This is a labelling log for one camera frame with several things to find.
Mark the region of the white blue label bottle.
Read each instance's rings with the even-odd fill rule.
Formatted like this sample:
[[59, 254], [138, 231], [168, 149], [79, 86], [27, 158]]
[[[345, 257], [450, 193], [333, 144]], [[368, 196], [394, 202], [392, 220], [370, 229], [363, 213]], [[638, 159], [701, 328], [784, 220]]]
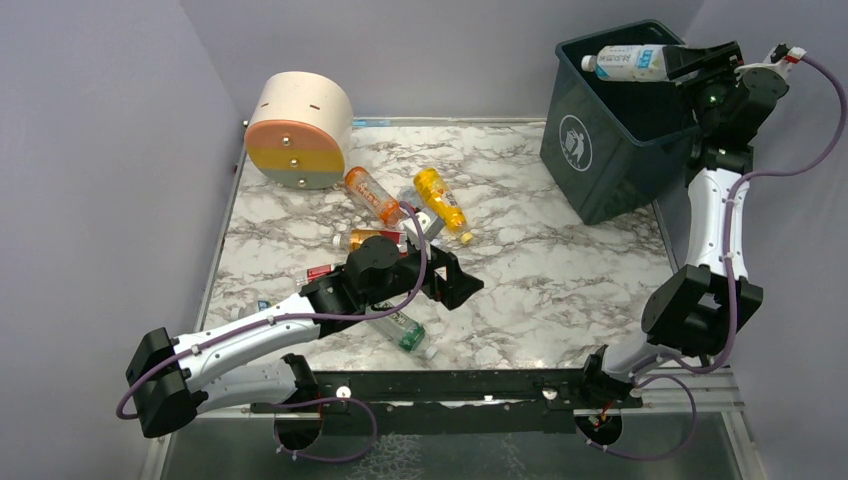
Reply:
[[603, 81], [668, 82], [663, 45], [609, 45], [580, 61], [584, 72]]

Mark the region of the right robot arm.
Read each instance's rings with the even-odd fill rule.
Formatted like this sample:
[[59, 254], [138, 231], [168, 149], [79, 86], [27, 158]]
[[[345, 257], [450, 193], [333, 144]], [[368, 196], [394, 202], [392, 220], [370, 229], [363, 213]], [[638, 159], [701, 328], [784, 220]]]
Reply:
[[723, 361], [763, 291], [748, 279], [742, 214], [753, 170], [752, 140], [788, 92], [788, 75], [804, 58], [780, 44], [746, 63], [739, 46], [610, 45], [581, 60], [604, 81], [671, 82], [699, 131], [686, 165], [691, 210], [688, 253], [648, 299], [641, 329], [601, 347], [584, 365], [578, 391], [589, 404], [624, 399], [639, 376], [683, 357]]

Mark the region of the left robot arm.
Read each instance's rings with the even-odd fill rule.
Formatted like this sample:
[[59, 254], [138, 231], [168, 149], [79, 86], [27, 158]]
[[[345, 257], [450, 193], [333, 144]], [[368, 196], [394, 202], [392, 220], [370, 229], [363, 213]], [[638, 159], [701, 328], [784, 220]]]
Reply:
[[374, 305], [403, 295], [403, 308], [419, 293], [449, 310], [482, 290], [458, 258], [434, 246], [407, 254], [385, 237], [368, 239], [346, 261], [320, 274], [278, 303], [223, 327], [172, 336], [147, 332], [130, 360], [129, 389], [116, 415], [138, 421], [146, 438], [173, 433], [205, 413], [245, 403], [315, 399], [307, 364], [292, 355], [276, 364], [251, 361], [285, 347], [384, 317]]

